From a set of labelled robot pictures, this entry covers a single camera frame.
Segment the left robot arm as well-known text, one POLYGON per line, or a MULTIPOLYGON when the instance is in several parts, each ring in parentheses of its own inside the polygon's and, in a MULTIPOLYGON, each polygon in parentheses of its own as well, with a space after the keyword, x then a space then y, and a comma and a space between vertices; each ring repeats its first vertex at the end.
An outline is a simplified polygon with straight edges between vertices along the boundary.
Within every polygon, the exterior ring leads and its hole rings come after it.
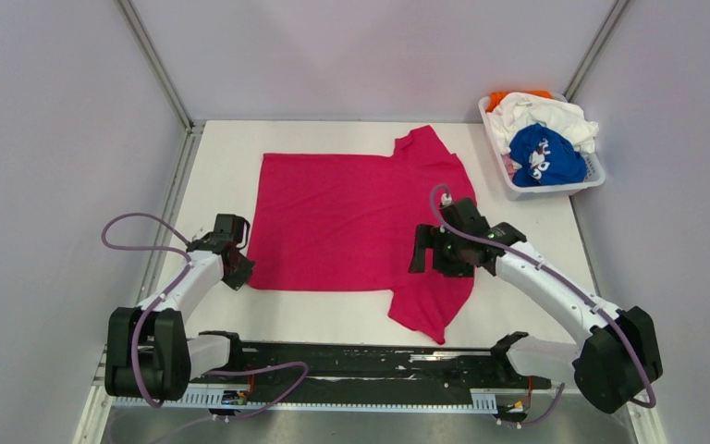
POLYGON ((255 263, 243 252, 251 224, 243 216, 219 214, 211 231, 188 240, 172 228, 182 247, 180 269, 165 286, 131 307, 118 307, 108 320, 104 387, 113 397, 142 399, 152 407, 178 401, 190 381, 216 374, 225 382, 246 370, 240 337, 205 331, 191 338, 186 323, 203 297, 218 284, 246 286, 255 263))

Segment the pink t-shirt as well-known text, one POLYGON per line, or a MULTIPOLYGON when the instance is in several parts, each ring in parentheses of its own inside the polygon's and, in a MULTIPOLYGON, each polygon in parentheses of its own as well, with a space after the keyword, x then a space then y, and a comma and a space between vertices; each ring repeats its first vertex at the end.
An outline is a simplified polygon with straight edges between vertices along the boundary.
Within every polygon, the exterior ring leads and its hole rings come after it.
POLYGON ((410 271, 416 228, 435 223, 429 198, 439 184, 455 197, 475 194, 429 126, 398 138, 390 156, 266 154, 248 247, 251 287, 389 290, 389 318, 443 344, 474 281, 410 271))

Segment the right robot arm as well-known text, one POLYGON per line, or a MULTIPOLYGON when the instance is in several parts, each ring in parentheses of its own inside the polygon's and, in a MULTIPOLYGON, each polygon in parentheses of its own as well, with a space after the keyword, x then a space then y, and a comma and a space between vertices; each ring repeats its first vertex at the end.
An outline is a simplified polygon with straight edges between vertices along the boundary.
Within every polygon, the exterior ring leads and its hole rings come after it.
POLYGON ((655 323, 644 309, 623 309, 583 290, 507 222, 490 225, 474 201, 443 201, 436 224, 415 228, 411 273, 426 267, 446 278, 481 268, 520 290, 570 335, 570 343, 517 331, 494 347, 491 373, 503 386, 539 376, 575 386, 593 407, 613 413, 632 402, 656 405, 653 384, 663 373, 655 323))

